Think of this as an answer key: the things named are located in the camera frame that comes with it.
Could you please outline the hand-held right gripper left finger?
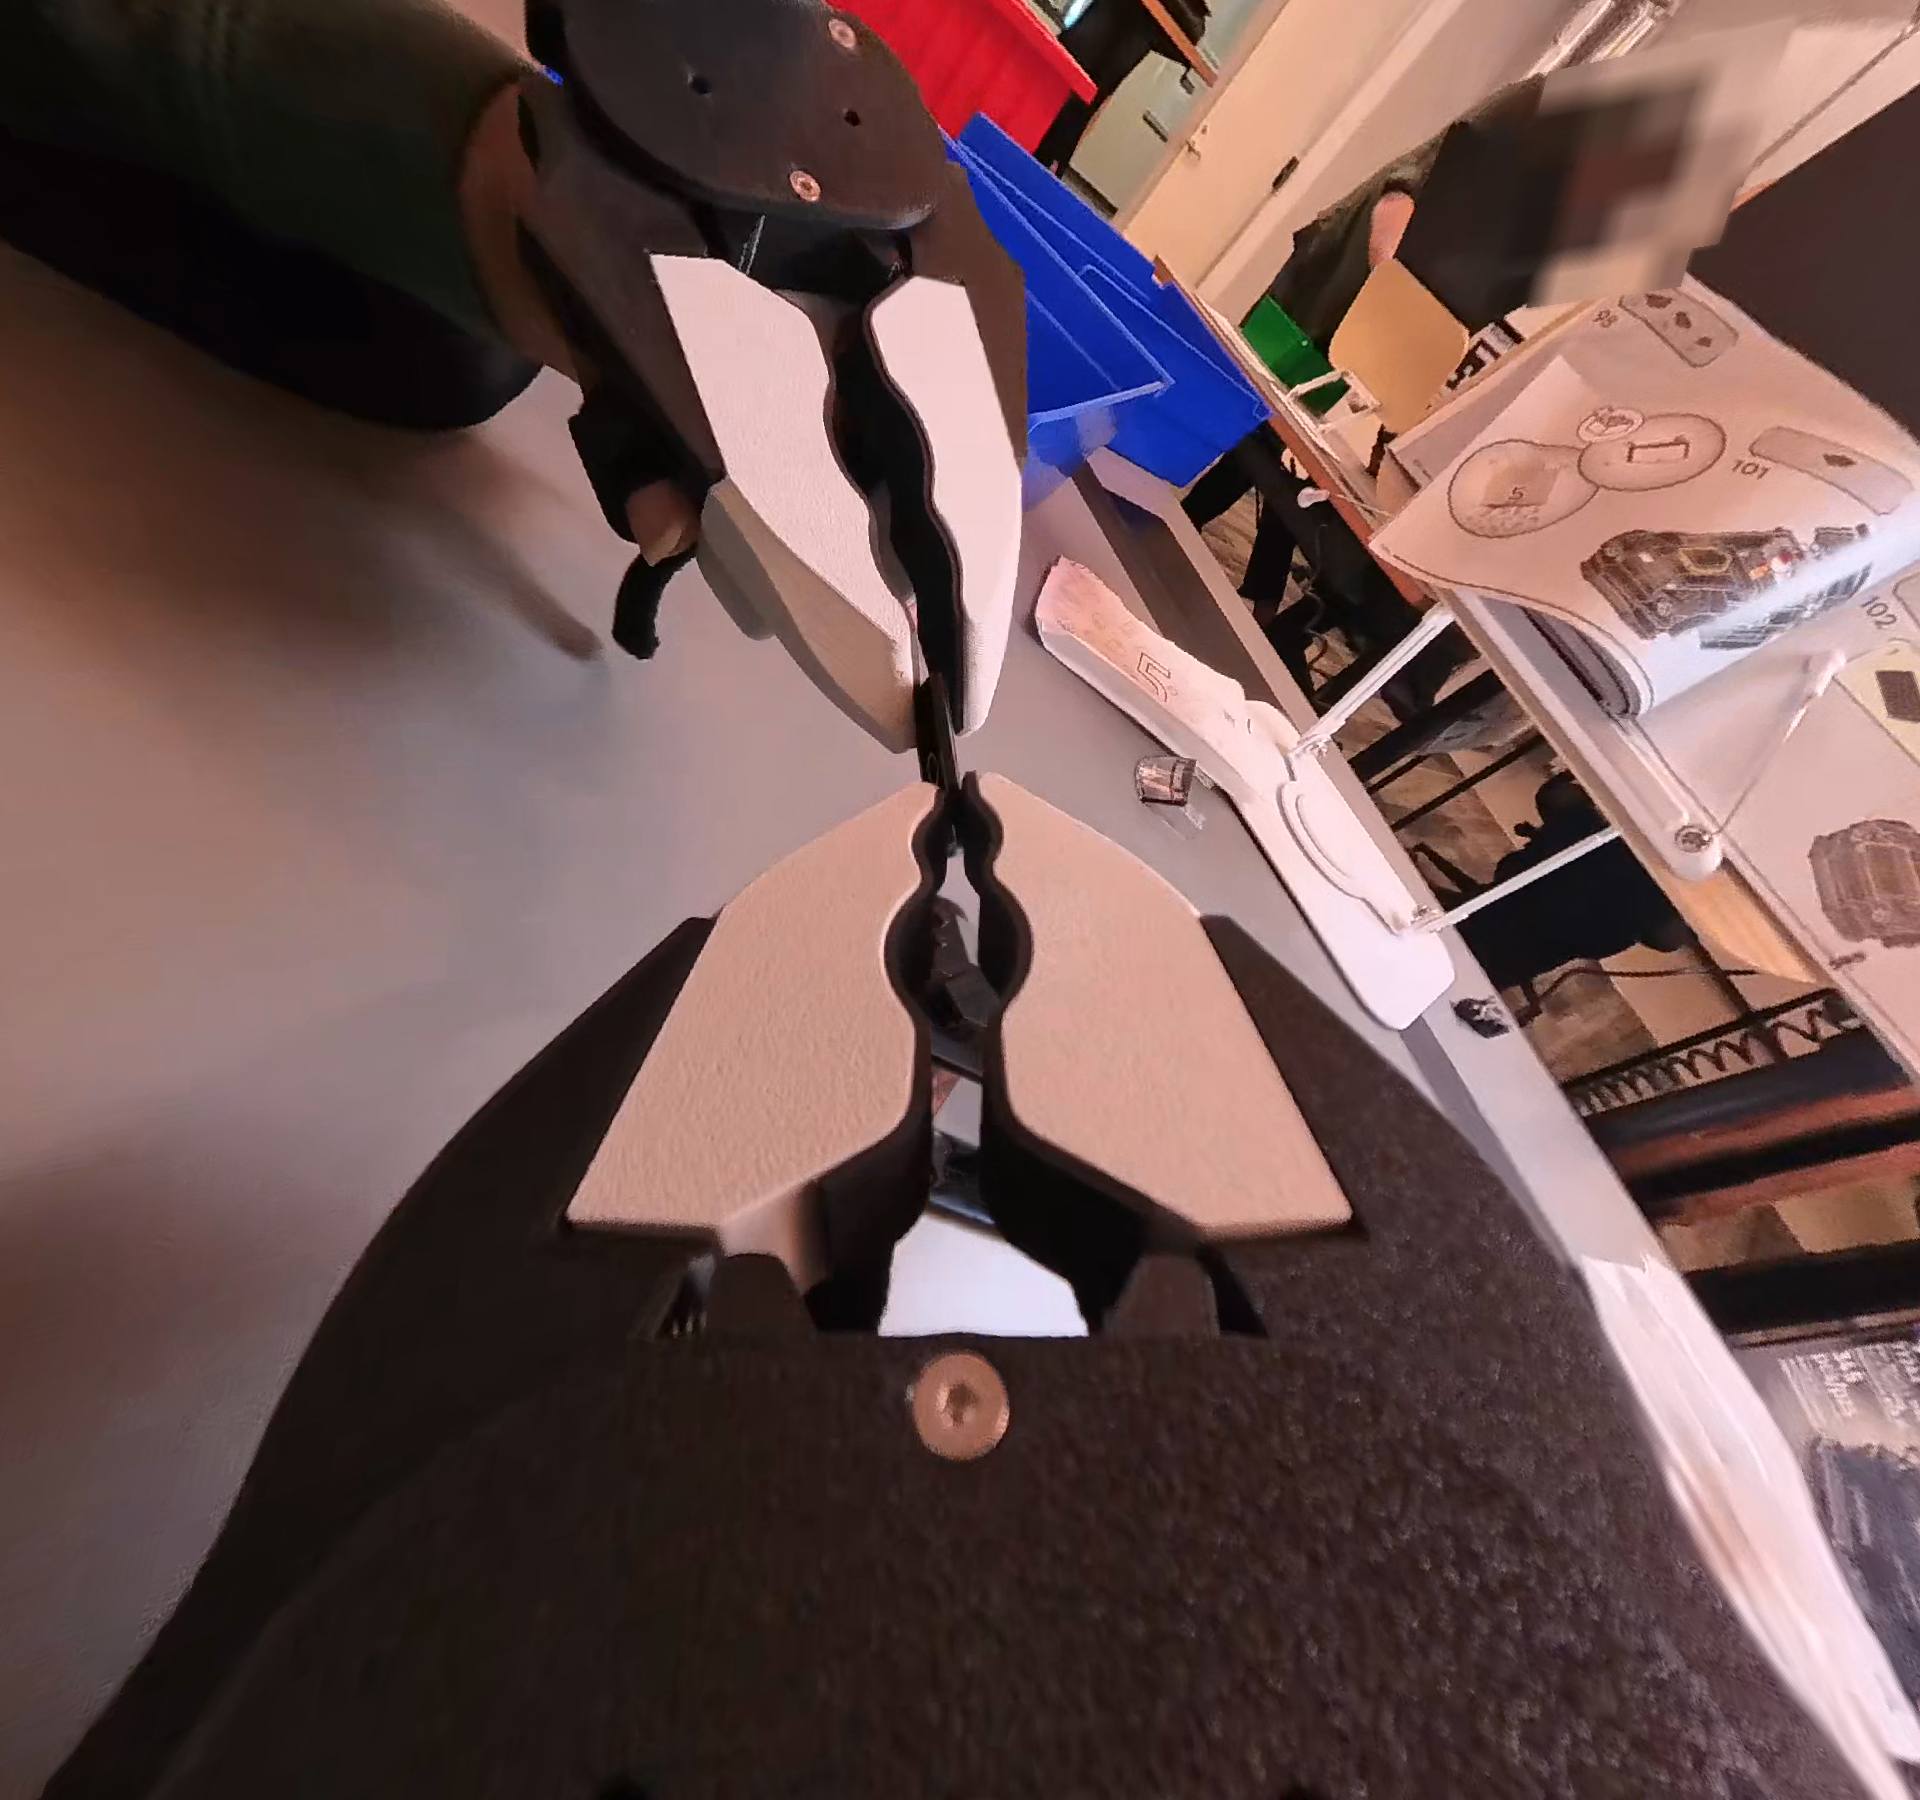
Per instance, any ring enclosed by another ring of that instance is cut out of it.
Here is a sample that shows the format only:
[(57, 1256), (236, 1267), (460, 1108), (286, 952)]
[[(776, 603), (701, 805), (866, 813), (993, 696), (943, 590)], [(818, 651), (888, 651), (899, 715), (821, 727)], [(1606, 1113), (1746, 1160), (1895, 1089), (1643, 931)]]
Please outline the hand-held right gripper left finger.
[(917, 1029), (888, 972), (923, 894), (917, 781), (720, 913), (567, 1203), (585, 1230), (830, 1263), (827, 1182), (909, 1122)]

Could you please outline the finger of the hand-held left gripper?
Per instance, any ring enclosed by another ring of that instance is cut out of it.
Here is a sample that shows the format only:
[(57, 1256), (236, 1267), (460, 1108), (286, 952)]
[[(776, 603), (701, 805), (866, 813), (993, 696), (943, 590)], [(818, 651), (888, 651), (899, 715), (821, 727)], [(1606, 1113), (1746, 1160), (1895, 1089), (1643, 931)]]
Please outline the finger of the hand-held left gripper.
[(812, 319), (716, 259), (654, 256), (653, 280), (720, 449), (699, 565), (752, 637), (889, 753), (914, 748), (914, 659), (875, 519), (830, 430)]
[(967, 291), (901, 280), (873, 305), (894, 553), (954, 732), (988, 722), (1013, 632), (1020, 459)]

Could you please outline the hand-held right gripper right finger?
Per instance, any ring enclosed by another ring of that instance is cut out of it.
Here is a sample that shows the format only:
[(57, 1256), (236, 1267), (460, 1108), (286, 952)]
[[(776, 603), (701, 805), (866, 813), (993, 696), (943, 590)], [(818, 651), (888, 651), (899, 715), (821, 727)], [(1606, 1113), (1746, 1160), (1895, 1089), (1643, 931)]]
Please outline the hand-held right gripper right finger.
[(1203, 916), (1013, 779), (954, 808), (997, 1012), (979, 1187), (1030, 1258), (1328, 1235), (1350, 1197)]

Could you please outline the blue plastic bin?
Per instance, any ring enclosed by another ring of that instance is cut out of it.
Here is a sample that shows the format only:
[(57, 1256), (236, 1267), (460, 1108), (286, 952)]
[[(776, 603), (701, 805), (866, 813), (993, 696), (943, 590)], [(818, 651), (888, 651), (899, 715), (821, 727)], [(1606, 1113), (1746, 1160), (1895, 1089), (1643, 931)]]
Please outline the blue plastic bin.
[(1045, 245), (1008, 244), (1028, 308), (1032, 452), (1067, 467), (1095, 447), (1189, 486), (1270, 419), (1268, 401), (1189, 298), (1160, 277), (1179, 347), (1153, 356), (1081, 296)]
[(973, 176), (986, 177), (1020, 223), (1045, 245), (1072, 288), (1111, 316), (1145, 351), (1179, 347), (1179, 324), (1165, 319), (1162, 283), (1147, 259), (1043, 169), (993, 118), (974, 114), (952, 139)]

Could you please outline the small black lego tile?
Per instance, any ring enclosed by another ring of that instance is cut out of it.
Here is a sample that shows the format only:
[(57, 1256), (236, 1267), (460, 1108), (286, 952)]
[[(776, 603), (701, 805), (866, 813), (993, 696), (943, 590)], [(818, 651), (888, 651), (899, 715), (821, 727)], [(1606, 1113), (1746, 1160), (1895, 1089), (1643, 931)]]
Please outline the small black lego tile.
[(1001, 995), (973, 957), (971, 916), (946, 894), (928, 909), (920, 1000), (934, 1035), (976, 1059), (1001, 1014)]

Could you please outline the lego instruction booklet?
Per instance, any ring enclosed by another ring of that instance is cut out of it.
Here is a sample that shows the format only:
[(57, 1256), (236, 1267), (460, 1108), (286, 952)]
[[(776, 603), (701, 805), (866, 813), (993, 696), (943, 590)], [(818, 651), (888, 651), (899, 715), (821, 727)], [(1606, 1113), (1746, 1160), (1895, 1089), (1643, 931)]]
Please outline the lego instruction booklet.
[(1389, 453), (1452, 605), (1646, 866), (1737, 875), (1919, 1059), (1919, 453), (1695, 281), (1511, 351)]

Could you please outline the person's left forearm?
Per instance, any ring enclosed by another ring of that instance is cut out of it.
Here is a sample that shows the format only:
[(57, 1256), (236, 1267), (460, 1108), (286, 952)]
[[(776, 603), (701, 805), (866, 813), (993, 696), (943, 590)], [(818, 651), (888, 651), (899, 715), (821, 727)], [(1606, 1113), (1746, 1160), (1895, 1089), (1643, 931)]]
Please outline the person's left forearm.
[(526, 260), (533, 68), (447, 0), (3, 0), (5, 241), (411, 430), (589, 381)]

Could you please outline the lego set box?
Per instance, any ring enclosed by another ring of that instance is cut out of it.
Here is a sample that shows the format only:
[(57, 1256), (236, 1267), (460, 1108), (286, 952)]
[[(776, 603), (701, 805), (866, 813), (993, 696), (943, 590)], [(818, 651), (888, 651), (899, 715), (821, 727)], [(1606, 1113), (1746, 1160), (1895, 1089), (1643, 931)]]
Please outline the lego set box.
[(1744, 1332), (1734, 1356), (1801, 1465), (1859, 1611), (1916, 1701), (1916, 1318)]

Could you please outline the red plastic bin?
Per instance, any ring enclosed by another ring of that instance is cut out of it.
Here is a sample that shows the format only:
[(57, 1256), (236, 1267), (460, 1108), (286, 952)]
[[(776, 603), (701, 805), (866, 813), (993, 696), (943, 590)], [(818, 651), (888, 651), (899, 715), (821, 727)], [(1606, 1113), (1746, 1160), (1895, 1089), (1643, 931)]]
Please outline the red plastic bin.
[(1091, 78), (1028, 0), (826, 0), (871, 30), (949, 138), (976, 116), (1032, 153), (1068, 102), (1093, 104)]

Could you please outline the white booklet stand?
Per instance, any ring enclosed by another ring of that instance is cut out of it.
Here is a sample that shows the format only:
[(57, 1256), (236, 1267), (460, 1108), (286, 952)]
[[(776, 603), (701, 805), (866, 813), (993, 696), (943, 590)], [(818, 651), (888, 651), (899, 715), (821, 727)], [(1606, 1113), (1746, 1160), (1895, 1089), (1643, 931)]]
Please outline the white booklet stand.
[[(1335, 753), (1335, 732), (1450, 628), (1473, 641), (1533, 732), (1573, 770), (1601, 828), (1489, 893), (1441, 909), (1403, 843), (1344, 788), (1350, 766)], [(1684, 920), (1713, 938), (1729, 949), (1759, 944), (1775, 978), (1832, 985), (1866, 1009), (1852, 980), (1864, 946), (1818, 942), (1809, 921), (1741, 871), (1732, 834), (1649, 754), (1639, 732), (1601, 712), (1516, 607), (1454, 593), (1312, 727), (1298, 731), (1283, 710), (1239, 695), (1234, 706), (1209, 710), (1190, 743), (1202, 772), (1232, 801), (1356, 1000), (1385, 1027), (1409, 1027), (1446, 995), (1446, 931), (1503, 910), (1531, 886), (1560, 893), (1576, 864), (1611, 847), (1629, 849)]]

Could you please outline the white printed paper bag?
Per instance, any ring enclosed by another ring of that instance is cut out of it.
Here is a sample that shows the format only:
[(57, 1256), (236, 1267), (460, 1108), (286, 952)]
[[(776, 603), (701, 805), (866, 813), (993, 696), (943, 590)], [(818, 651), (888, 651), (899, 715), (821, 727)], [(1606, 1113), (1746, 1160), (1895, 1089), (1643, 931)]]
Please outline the white printed paper bag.
[(1298, 735), (1281, 712), (1149, 628), (1087, 565), (1050, 565), (1034, 630), (1062, 667), (1208, 779), (1268, 799), (1297, 779)]

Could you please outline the green plastic object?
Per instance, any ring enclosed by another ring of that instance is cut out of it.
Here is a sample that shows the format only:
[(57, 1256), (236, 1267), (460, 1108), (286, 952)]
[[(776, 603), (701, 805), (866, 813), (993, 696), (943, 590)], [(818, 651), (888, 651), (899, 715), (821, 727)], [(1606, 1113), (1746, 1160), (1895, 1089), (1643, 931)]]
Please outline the green plastic object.
[(1241, 324), (1260, 363), (1318, 419), (1329, 417), (1352, 392), (1324, 346), (1272, 296), (1262, 296)]

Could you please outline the crumpled white paper bags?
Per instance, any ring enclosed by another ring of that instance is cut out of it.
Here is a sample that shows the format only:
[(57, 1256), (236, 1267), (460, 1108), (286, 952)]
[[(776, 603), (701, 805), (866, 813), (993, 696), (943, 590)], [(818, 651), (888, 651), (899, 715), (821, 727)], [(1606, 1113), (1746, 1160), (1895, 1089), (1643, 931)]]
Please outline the crumpled white paper bags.
[(1916, 1707), (1874, 1636), (1786, 1435), (1663, 1261), (1576, 1271), (1710, 1572), (1868, 1797), (1908, 1797)]

